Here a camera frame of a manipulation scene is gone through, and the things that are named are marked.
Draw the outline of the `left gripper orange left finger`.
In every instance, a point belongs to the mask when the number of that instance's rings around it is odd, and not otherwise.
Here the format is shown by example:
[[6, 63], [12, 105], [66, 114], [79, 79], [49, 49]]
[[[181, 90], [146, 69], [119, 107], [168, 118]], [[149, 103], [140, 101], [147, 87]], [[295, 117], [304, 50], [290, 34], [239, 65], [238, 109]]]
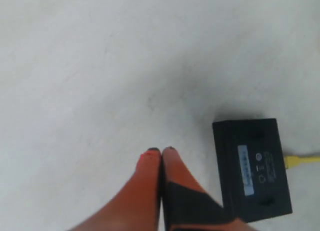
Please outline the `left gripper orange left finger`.
[[152, 147], [140, 155], [122, 189], [73, 231], [156, 231], [160, 212], [161, 152]]

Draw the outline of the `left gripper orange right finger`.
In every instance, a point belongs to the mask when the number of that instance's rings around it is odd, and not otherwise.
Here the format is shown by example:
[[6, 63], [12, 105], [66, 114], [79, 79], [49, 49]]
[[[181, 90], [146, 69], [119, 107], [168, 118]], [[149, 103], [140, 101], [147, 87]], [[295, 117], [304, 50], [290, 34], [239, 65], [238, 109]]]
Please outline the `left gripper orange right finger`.
[[229, 214], [197, 182], [178, 151], [162, 152], [162, 205], [166, 231], [249, 231], [250, 226]]

